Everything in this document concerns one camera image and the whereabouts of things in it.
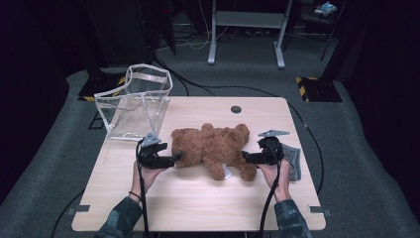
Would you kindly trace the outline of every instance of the teddy bear arm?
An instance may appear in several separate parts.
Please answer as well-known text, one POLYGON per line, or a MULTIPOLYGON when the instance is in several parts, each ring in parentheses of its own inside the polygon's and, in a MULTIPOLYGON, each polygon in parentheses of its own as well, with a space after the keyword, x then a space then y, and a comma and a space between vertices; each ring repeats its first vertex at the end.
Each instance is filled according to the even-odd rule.
POLYGON ((244 159, 236 160, 233 166, 238 169, 243 180, 254 180, 257 175, 256 166, 247 163, 244 159))

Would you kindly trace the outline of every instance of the wrist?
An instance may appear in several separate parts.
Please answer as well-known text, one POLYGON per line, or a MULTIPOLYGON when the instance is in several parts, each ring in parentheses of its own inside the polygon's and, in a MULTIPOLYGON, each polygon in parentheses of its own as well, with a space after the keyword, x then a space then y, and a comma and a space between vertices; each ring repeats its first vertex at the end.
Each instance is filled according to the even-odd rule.
POLYGON ((283 189, 283 188, 278 186, 274 191, 274 199, 275 199, 276 202, 281 202, 281 201, 284 201, 284 200, 291 199, 291 196, 290 196, 288 190, 283 189))
POLYGON ((142 196, 139 193, 135 193, 133 191, 129 191, 128 195, 133 201, 136 203, 140 203, 142 201, 142 196))

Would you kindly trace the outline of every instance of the gray carpet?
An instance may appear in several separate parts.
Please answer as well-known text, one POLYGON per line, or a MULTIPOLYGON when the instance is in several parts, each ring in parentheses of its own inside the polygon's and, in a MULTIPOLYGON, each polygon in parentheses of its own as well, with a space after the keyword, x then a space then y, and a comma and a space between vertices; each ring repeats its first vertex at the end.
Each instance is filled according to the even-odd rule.
MULTIPOLYGON (((216 64, 207 65, 207 45, 202 50, 177 47, 157 52, 171 69, 204 85, 248 86, 284 97, 299 112, 315 136, 325 163, 325 177, 319 194, 327 227, 314 237, 420 237, 420 226, 411 213, 395 180, 382 168, 364 138, 361 121, 341 82, 335 85, 342 103, 303 102, 296 76, 319 76, 331 55, 319 61, 324 42, 295 36, 284 53, 285 69, 278 69, 272 42, 276 38, 231 38, 218 45, 216 64)), ((114 71, 125 70, 113 68, 114 71)), ((87 185, 105 137, 104 130, 88 130, 96 113, 93 102, 77 100, 87 73, 77 72, 65 105, 33 161, 0 207, 0 237, 48 237, 60 212, 87 185)), ((186 95, 173 78, 170 95, 186 95)), ((209 96, 198 87, 188 86, 192 96, 209 96)), ((211 88, 217 96, 269 96, 244 88, 211 88)), ((315 186, 321 182, 321 164, 316 145, 292 112, 315 186)), ((71 229, 72 215, 64 215, 55 237, 91 237, 92 233, 71 229)), ((160 237, 242 237, 238 233, 176 233, 160 237)), ((266 232, 265 237, 277 237, 266 232)))

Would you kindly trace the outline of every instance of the teddy bear leg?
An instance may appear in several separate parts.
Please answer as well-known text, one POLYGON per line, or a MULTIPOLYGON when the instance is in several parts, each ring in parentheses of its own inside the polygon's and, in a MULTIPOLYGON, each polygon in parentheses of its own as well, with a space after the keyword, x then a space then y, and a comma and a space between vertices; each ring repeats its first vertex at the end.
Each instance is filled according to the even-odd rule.
POLYGON ((203 158, 204 164, 207 166, 207 169, 210 171, 211 177, 214 180, 224 180, 225 179, 225 170, 223 169, 222 163, 218 162, 214 158, 203 158))
POLYGON ((241 178, 246 181, 254 180, 257 175, 257 168, 253 164, 249 164, 247 162, 238 162, 234 164, 235 168, 238 169, 241 178))

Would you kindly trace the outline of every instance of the hand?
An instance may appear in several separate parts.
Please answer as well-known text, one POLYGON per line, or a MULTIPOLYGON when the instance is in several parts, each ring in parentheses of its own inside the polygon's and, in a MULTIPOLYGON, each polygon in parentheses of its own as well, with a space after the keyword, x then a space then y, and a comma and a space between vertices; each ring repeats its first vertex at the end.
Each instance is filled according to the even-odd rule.
MULTIPOLYGON (((142 167, 142 176, 143 176, 143 180, 145 182, 145 192, 148 193, 149 188, 151 188, 151 186, 154 184, 157 176, 166 171, 166 169, 158 169, 158 170, 151 170, 151 169, 147 169, 145 167, 142 167)), ((132 189, 131 192, 137 194, 138 196, 141 196, 141 190, 140 190, 140 175, 139 175, 139 170, 137 167, 137 162, 134 162, 133 164, 133 183, 132 183, 132 189)), ((139 198, 130 194, 129 197, 136 201, 139 202, 139 198)))
MULTIPOLYGON (((281 160, 280 176, 278 178, 278 184, 274 191, 274 198, 277 202, 282 200, 291 199, 290 193, 288 191, 289 186, 289 173, 290 173, 290 163, 286 159, 281 160)), ((269 188, 272 188, 275 178, 277 177, 277 167, 280 165, 257 165, 263 173, 266 184, 269 188)))
POLYGON ((277 167, 279 166, 279 164, 277 165, 257 165, 260 170, 263 173, 263 177, 265 178, 266 184, 268 185, 268 187, 272 187, 272 184, 274 183, 275 178, 277 177, 277 167))

